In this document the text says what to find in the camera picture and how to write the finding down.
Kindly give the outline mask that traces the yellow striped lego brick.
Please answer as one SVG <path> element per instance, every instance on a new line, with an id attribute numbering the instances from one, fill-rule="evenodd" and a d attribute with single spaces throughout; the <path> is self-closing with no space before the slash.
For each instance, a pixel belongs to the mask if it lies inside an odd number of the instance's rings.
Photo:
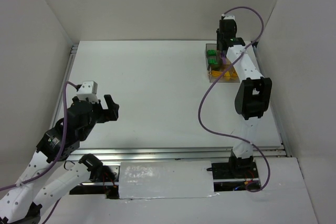
<path id="1" fill-rule="evenodd" d="M 224 75 L 223 75 L 223 79 L 224 79 L 225 81 L 229 81 L 229 80 L 231 79 L 231 77 L 230 77 L 230 72 L 229 72 L 229 71 L 227 71 L 227 72 L 224 73 Z"/>

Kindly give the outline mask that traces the yellow flower lego brick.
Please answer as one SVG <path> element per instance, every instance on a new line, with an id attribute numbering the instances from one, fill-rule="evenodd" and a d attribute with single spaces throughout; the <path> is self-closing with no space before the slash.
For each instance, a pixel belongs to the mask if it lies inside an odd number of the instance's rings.
<path id="1" fill-rule="evenodd" d="M 222 71 L 216 71 L 216 70 L 211 71 L 211 75 L 214 78 L 218 78 L 222 73 L 223 73 Z"/>

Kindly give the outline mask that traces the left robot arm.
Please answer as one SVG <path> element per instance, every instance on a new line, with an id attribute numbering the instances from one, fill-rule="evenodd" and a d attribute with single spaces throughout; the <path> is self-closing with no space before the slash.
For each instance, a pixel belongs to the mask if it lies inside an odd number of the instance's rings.
<path id="1" fill-rule="evenodd" d="M 104 95 L 107 108 L 100 101 L 74 97 L 64 118 L 48 130 L 36 146 L 27 168 L 14 186 L 7 187 L 1 199 L 1 223 L 39 223 L 42 214 L 78 184 L 115 182 L 115 174 L 93 154 L 85 154 L 65 174 L 47 184 L 57 169 L 58 162 L 65 162 L 80 142 L 85 141 L 98 123 L 116 121 L 119 105 L 111 95 Z"/>

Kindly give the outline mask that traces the small green lego brick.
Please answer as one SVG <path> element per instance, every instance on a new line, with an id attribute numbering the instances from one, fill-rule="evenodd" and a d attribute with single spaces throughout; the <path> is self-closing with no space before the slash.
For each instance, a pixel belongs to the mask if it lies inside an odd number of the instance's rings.
<path id="1" fill-rule="evenodd" d="M 215 57 L 216 54 L 217 54 L 216 50 L 213 50 L 213 49 L 211 49 L 211 50 L 207 50 L 207 52 L 206 52 L 206 55 L 207 55 L 208 57 Z"/>

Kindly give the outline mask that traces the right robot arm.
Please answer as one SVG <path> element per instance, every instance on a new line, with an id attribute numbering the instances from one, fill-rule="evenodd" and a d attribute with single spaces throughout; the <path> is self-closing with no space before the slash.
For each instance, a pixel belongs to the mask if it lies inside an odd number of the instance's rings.
<path id="1" fill-rule="evenodd" d="M 239 80 L 234 108 L 240 123 L 239 143 L 232 148 L 228 162 L 212 164 L 210 170 L 214 179 L 254 179 L 254 141 L 259 121 L 269 107 L 272 81 L 259 72 L 247 52 L 248 45 L 236 36 L 237 24 L 233 15 L 221 17 L 216 33 L 216 63 L 210 69 L 221 72 L 218 79 Z"/>

